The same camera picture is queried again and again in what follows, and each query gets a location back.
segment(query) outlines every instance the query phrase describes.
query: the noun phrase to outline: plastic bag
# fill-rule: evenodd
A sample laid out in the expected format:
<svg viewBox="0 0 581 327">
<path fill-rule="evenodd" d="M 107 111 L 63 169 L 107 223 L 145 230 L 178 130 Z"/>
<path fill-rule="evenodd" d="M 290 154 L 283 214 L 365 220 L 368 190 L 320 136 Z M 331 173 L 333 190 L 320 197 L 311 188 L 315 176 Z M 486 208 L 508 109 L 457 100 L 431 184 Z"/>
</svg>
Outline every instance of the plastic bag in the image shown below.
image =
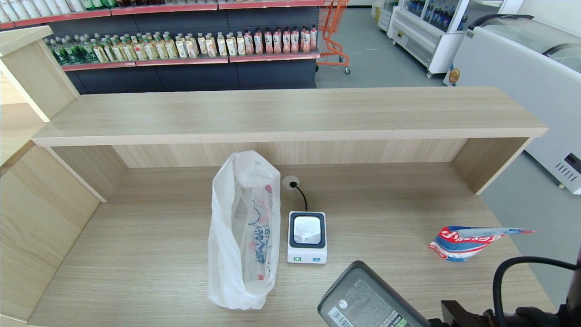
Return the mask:
<svg viewBox="0 0 581 327">
<path fill-rule="evenodd" d="M 212 181 L 208 298 L 260 309 L 274 288 L 281 241 L 281 174 L 255 151 L 237 152 Z"/>
<path fill-rule="evenodd" d="M 523 228 L 445 226 L 430 243 L 429 248 L 434 249 L 443 259 L 466 261 L 505 235 L 534 232 Z"/>
</svg>

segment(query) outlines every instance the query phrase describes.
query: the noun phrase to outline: black cable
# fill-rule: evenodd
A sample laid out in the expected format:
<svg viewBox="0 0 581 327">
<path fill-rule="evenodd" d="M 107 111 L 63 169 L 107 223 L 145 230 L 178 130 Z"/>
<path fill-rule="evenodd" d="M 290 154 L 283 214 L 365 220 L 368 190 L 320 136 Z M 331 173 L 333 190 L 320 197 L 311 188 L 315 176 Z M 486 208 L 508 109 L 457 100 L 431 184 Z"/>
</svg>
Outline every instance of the black cable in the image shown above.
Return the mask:
<svg viewBox="0 0 581 327">
<path fill-rule="evenodd" d="M 309 211 L 309 205 L 307 204 L 307 197 L 304 196 L 304 193 L 299 188 L 299 185 L 296 182 L 290 182 L 289 183 L 289 186 L 291 186 L 293 189 L 299 190 L 300 194 L 303 196 L 303 200 L 304 200 L 304 210 L 305 211 Z"/>
<path fill-rule="evenodd" d="M 503 281 L 504 273 L 508 268 L 512 266 L 524 263 L 545 264 L 569 270 L 576 270 L 578 268 L 581 268 L 577 265 L 570 264 L 568 262 L 542 257 L 516 257 L 504 261 L 502 264 L 498 266 L 498 268 L 496 268 L 496 272 L 494 273 L 494 279 L 492 281 L 492 301 L 494 303 L 494 315 L 496 316 L 496 327 L 507 327 L 506 320 L 504 319 L 503 300 L 501 294 L 501 284 Z"/>
</svg>

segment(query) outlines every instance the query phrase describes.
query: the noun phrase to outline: white freezer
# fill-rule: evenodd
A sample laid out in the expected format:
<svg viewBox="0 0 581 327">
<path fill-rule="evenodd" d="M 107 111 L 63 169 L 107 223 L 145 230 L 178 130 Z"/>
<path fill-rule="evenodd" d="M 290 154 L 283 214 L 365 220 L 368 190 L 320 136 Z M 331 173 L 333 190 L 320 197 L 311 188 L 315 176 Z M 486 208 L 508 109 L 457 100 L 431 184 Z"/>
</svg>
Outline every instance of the white freezer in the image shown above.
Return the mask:
<svg viewBox="0 0 581 327">
<path fill-rule="evenodd" d="M 541 119 L 549 130 L 526 151 L 581 194 L 581 38 L 524 15 L 483 18 L 476 25 L 444 83 L 497 86 Z"/>
</svg>

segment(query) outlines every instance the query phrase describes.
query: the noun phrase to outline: display refrigerator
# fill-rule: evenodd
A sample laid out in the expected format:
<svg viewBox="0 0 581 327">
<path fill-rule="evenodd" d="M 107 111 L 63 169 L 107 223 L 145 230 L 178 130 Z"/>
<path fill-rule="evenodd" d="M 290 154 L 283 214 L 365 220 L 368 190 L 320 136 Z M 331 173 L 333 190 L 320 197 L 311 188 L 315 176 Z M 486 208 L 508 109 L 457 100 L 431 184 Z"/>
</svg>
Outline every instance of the display refrigerator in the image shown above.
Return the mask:
<svg viewBox="0 0 581 327">
<path fill-rule="evenodd" d="M 517 13 L 521 4 L 522 0 L 399 0 L 386 14 L 387 35 L 426 66 L 430 78 L 448 71 L 471 20 Z"/>
<path fill-rule="evenodd" d="M 377 27 L 387 32 L 389 29 L 389 22 L 392 20 L 393 8 L 397 7 L 399 0 L 385 0 L 383 2 L 383 9 L 377 21 Z"/>
<path fill-rule="evenodd" d="M 581 37 L 528 15 L 491 15 L 469 27 L 444 79 L 497 86 L 549 130 L 526 151 L 581 194 Z"/>
</svg>

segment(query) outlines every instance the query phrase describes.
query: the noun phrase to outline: checkout counter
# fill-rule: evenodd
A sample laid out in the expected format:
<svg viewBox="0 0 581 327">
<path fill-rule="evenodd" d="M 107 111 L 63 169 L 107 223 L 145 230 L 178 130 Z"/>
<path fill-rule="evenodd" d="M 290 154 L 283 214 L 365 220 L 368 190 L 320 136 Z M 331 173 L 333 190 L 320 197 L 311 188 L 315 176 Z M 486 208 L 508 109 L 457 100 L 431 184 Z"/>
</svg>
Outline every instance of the checkout counter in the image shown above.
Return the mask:
<svg viewBox="0 0 581 327">
<path fill-rule="evenodd" d="M 55 327 L 324 326 L 317 304 L 354 260 L 427 318 L 441 317 L 444 299 L 492 306 L 496 267 L 519 255 L 509 237 L 464 263 L 428 244 L 446 225 L 500 226 L 478 194 L 546 131 L 500 90 L 79 95 L 42 41 L 51 33 L 0 33 L 2 71 L 46 121 L 1 180 L 3 316 Z M 327 215 L 327 263 L 281 262 L 259 311 L 206 298 L 211 180 L 243 150 L 300 177 L 309 207 Z M 281 203 L 285 244 L 284 217 L 302 198 L 282 190 Z M 554 311 L 528 266 L 503 285 L 506 310 Z"/>
</svg>

